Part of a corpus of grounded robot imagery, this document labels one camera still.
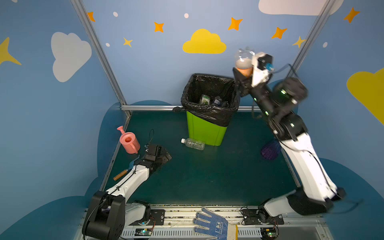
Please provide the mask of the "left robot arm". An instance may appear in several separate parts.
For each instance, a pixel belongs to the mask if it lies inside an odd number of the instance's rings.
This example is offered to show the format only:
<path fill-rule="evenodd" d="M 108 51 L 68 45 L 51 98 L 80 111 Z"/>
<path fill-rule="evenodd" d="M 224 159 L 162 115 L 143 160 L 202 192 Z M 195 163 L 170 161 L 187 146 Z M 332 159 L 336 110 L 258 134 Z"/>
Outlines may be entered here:
<path fill-rule="evenodd" d="M 118 240 L 126 226 L 154 227 L 160 222 L 152 216 L 149 203 L 135 201 L 127 204 L 127 201 L 143 182 L 171 159 L 166 148 L 150 144 L 145 155 L 134 161 L 133 168 L 116 185 L 105 192 L 96 192 L 83 224 L 83 239 Z"/>

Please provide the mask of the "clear bottle blue label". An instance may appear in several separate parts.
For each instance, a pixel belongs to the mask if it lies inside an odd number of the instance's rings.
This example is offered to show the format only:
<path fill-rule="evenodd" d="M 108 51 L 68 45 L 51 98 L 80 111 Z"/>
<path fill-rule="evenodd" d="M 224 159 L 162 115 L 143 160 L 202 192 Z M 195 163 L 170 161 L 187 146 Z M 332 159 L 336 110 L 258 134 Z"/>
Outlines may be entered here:
<path fill-rule="evenodd" d="M 212 105 L 216 106 L 216 107 L 221 107 L 223 105 L 223 100 L 220 96 L 216 96 L 213 101 L 212 101 Z"/>

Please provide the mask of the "aluminium post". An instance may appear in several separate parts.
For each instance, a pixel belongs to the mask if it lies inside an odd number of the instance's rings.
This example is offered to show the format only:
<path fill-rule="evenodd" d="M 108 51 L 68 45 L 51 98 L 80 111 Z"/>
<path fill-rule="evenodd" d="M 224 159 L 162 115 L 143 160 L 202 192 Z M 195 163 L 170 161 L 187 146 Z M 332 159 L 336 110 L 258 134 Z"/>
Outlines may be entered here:
<path fill-rule="evenodd" d="M 316 41 L 318 35 L 320 34 L 322 28 L 326 24 L 329 16 L 331 15 L 331 10 L 333 6 L 336 4 L 336 0 L 327 0 L 325 1 L 325 4 L 323 5 L 323 8 L 321 9 L 318 17 L 316 18 L 311 30 L 309 31 L 307 38 L 304 42 L 304 44 L 301 46 L 293 64 L 292 68 L 287 73 L 288 77 L 293 77 L 294 73 L 298 72 L 298 69 L 302 65 L 306 55 L 310 51 L 313 43 Z"/>
<path fill-rule="evenodd" d="M 81 0 L 71 0 L 71 3 L 82 22 L 82 25 L 92 43 L 92 46 L 94 47 L 94 50 L 102 64 L 102 67 L 107 75 L 107 78 L 109 79 L 111 86 L 121 104 L 121 110 L 126 114 L 128 118 L 131 117 L 132 113 L 130 110 L 123 110 L 122 107 L 127 105 L 127 101 L 124 97 L 124 94 L 122 92 L 122 89 L 116 79 L 116 76 L 111 68 L 111 65 L 106 57 L 106 54 L 103 50 L 103 47 L 99 41 L 99 38 L 95 32 L 95 29 L 93 27 L 92 21 L 90 20 L 88 13 L 86 11 L 85 5 L 83 1 Z"/>

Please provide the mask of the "right aluminium post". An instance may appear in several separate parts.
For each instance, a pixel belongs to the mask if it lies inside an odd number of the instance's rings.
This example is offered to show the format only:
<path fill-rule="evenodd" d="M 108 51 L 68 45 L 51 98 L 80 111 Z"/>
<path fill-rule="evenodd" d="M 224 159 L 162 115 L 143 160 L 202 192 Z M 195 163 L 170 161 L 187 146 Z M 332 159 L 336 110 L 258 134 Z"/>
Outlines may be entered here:
<path fill-rule="evenodd" d="M 313 43 L 316 41 L 318 35 L 320 34 L 322 28 L 326 24 L 329 16 L 331 15 L 331 10 L 333 6 L 336 4 L 336 0 L 327 0 L 325 1 L 325 4 L 323 5 L 323 8 L 321 9 L 318 17 L 316 18 L 311 30 L 309 31 L 307 38 L 304 42 L 304 44 L 301 46 L 293 64 L 292 68 L 287 73 L 288 77 L 293 77 L 294 73 L 298 72 L 298 69 L 302 65 L 306 55 L 310 51 Z"/>

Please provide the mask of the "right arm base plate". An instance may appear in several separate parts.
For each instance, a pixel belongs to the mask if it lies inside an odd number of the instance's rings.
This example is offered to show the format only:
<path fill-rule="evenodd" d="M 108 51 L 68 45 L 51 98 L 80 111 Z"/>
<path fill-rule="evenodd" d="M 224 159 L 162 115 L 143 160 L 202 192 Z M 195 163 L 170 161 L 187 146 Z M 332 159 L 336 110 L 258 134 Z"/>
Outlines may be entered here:
<path fill-rule="evenodd" d="M 241 222 L 242 225 L 283 225 L 284 220 L 282 215 L 278 215 L 277 217 L 269 216 L 266 211 L 259 209 L 249 209 L 247 207 L 243 207 L 240 210 L 243 220 Z"/>

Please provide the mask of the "left aluminium post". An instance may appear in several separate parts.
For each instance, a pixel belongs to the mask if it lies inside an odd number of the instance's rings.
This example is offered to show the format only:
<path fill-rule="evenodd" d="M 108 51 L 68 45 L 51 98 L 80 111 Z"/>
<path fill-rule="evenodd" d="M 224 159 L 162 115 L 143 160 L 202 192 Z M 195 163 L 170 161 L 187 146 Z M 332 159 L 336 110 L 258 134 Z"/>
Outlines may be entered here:
<path fill-rule="evenodd" d="M 127 105 L 127 101 L 124 97 L 124 94 L 122 92 L 122 89 L 116 79 L 116 76 L 111 68 L 111 65 L 106 57 L 106 54 L 103 50 L 103 47 L 99 41 L 99 38 L 95 32 L 95 29 L 93 27 L 92 21 L 90 20 L 88 13 L 86 11 L 85 5 L 83 1 L 81 0 L 71 0 L 71 3 L 82 22 L 82 25 L 92 43 L 92 46 L 94 47 L 94 50 L 102 64 L 102 67 L 107 75 L 107 78 L 109 79 L 111 86 L 121 104 L 121 110 L 126 114 L 128 118 L 131 117 L 132 113 L 130 110 L 123 110 L 122 107 Z"/>

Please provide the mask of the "green bin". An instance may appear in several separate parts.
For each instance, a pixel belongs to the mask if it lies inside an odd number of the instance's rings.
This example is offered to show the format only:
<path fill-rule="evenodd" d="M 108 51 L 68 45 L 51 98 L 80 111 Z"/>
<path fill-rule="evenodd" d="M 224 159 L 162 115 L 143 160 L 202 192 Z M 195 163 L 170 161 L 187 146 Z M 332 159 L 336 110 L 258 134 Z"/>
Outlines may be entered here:
<path fill-rule="evenodd" d="M 189 138 L 203 141 L 206 145 L 220 146 L 227 127 L 220 127 L 187 112 Z"/>

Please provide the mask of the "orange label bottle orange cap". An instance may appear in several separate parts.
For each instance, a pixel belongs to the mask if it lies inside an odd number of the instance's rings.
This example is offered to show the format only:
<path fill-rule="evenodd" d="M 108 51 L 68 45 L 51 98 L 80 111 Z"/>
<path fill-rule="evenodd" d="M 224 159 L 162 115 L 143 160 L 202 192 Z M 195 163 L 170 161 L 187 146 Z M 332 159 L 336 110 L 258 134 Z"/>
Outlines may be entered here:
<path fill-rule="evenodd" d="M 235 54 L 235 67 L 245 77 L 250 77 L 253 73 L 252 58 L 254 54 L 249 47 L 238 49 Z"/>

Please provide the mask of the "pink watering can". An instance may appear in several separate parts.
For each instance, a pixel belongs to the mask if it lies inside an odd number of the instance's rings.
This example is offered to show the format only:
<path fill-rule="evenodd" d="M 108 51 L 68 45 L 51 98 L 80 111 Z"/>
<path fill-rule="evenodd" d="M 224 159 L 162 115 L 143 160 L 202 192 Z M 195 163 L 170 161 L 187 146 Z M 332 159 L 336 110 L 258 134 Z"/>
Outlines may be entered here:
<path fill-rule="evenodd" d="M 121 132 L 120 143 L 128 154 L 138 154 L 140 150 L 140 144 L 136 135 L 132 132 L 125 132 L 123 126 L 117 128 Z"/>

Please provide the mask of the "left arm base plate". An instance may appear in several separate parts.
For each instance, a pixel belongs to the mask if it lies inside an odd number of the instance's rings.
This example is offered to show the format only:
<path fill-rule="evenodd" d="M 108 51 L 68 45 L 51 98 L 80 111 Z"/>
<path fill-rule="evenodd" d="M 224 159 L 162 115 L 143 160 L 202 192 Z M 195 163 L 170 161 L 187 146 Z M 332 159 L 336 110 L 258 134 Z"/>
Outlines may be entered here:
<path fill-rule="evenodd" d="M 152 225 L 160 225 L 164 224 L 165 219 L 165 210 L 150 210 L 146 211 L 144 217 L 139 220 L 139 224 L 142 226 L 152 226 Z"/>

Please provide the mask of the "aluminium back rail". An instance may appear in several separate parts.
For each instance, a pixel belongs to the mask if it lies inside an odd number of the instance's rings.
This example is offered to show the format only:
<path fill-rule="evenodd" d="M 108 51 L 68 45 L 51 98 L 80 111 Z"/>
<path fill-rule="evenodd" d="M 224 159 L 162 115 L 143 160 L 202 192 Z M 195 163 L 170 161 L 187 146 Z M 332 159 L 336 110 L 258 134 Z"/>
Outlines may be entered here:
<path fill-rule="evenodd" d="M 171 105 L 121 105 L 122 111 L 150 111 L 150 112 L 181 112 L 184 111 L 183 106 L 171 106 Z M 239 106 L 236 109 L 237 112 L 254 112 L 260 113 L 261 109 L 257 106 Z"/>

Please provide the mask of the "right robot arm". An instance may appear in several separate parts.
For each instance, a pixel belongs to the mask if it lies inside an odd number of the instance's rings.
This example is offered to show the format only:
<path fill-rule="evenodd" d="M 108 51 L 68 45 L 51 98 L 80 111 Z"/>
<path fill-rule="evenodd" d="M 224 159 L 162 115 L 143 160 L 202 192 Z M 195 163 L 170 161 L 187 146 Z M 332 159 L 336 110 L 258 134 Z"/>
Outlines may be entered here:
<path fill-rule="evenodd" d="M 236 68 L 233 72 L 240 92 L 252 96 L 257 103 L 301 181 L 296 190 L 265 201 L 259 209 L 266 217 L 285 213 L 303 216 L 327 213 L 334 202 L 346 197 L 346 191 L 338 188 L 326 173 L 304 121 L 293 111 L 308 96 L 307 88 L 298 78 L 287 78 L 273 89 L 266 83 L 252 87 L 251 78 L 246 78 Z"/>

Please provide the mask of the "clear bottle white cap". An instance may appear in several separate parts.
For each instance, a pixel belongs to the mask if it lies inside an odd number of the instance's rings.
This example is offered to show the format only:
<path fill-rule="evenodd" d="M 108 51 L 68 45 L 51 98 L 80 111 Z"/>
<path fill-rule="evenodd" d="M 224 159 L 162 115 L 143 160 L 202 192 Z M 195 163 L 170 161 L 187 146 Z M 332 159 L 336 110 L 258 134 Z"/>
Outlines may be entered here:
<path fill-rule="evenodd" d="M 191 139 L 191 138 L 181 139 L 181 143 L 186 145 L 188 148 L 192 148 L 200 151 L 205 149 L 205 143 L 195 139 Z"/>

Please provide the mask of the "black bin liner bag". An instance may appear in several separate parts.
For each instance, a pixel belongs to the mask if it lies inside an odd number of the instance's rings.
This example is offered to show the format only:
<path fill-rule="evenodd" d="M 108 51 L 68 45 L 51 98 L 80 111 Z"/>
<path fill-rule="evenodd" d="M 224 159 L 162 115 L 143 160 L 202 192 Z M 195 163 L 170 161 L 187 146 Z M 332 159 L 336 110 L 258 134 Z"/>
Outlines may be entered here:
<path fill-rule="evenodd" d="M 235 80 L 229 77 L 192 74 L 184 88 L 181 104 L 209 123 L 227 127 L 240 105 L 240 94 Z"/>

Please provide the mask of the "purple ribbed vase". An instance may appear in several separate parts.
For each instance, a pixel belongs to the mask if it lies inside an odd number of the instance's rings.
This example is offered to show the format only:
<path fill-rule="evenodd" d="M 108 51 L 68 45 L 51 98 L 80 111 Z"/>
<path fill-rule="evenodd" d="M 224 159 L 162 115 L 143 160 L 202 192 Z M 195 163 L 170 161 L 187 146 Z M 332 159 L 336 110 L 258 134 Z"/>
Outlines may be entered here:
<path fill-rule="evenodd" d="M 280 142 L 276 139 L 269 141 L 261 149 L 261 155 L 264 159 L 272 161 L 275 160 L 281 152 Z"/>

